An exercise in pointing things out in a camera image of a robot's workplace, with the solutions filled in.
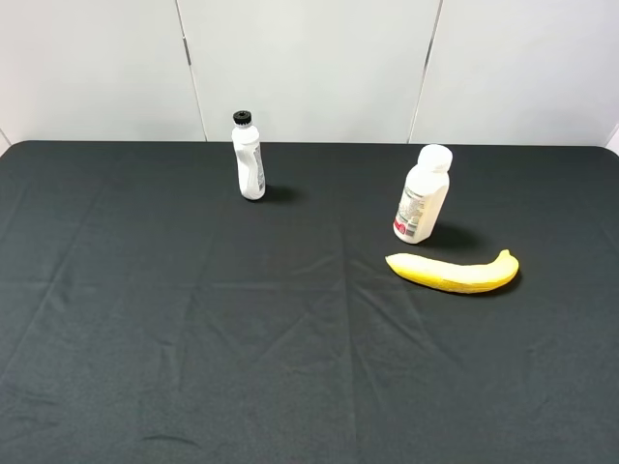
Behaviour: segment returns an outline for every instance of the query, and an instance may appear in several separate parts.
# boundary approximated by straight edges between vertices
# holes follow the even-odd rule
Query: dark fabric
[[[616,463],[619,158],[451,147],[419,246],[419,146],[45,143],[0,159],[0,463]],[[508,248],[479,296],[394,275]]]

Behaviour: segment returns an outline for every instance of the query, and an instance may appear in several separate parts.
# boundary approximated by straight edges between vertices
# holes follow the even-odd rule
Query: panel seam
[[[181,26],[181,34],[183,35],[183,47],[189,56],[190,61],[193,63],[192,54],[190,51],[190,44],[185,34],[185,26],[183,25],[183,17],[181,15],[181,6],[178,4],[178,0],[174,0],[174,6],[176,7],[176,14],[178,15],[178,23]],[[200,105],[200,98],[198,97],[197,86],[195,84],[195,75],[193,74],[193,66],[189,64],[190,75],[192,76],[193,96],[195,97],[195,104],[197,105],[197,112],[200,116],[200,124],[202,125],[202,133],[204,134],[204,140],[209,141],[209,137],[206,134],[206,126],[204,124],[204,114],[202,113],[202,106]]]
[[[429,65],[429,58],[432,53],[432,47],[434,46],[434,37],[436,36],[436,29],[438,28],[438,21],[443,11],[443,0],[439,0],[438,8],[436,9],[436,18],[434,19],[434,27],[432,28],[432,35],[429,38],[427,44],[426,61],[424,62],[424,70],[422,71],[422,81],[419,85],[419,92],[417,93],[417,101],[415,104],[415,111],[413,113],[413,119],[410,123],[410,131],[408,132],[408,139],[406,143],[410,143],[413,138],[413,130],[415,129],[415,122],[417,121],[417,114],[419,113],[419,104],[422,100],[422,94],[424,92],[424,83],[426,82],[427,67]]]
[[[11,143],[11,140],[9,140],[9,137],[7,137],[7,135],[4,133],[4,131],[3,131],[2,129],[0,129],[0,135],[2,135],[2,138],[4,138],[4,139],[7,141],[7,143],[9,144],[9,146],[13,145],[13,144]]]

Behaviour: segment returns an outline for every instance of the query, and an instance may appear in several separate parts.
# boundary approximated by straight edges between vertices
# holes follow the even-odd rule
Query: yellow banana
[[[456,293],[494,290],[512,280],[518,271],[518,260],[507,249],[501,251],[493,262],[474,266],[460,266],[407,253],[392,254],[385,259],[400,277]]]

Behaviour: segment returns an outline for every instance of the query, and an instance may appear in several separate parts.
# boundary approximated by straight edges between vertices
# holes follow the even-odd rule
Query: white bottle
[[[260,156],[260,133],[251,123],[249,111],[237,111],[233,119],[236,128],[232,130],[232,143],[239,166],[239,188],[248,200],[257,200],[262,198],[266,187]]]
[[[451,165],[452,152],[447,147],[427,145],[406,176],[394,232],[408,244],[418,244],[432,233],[449,189]]]

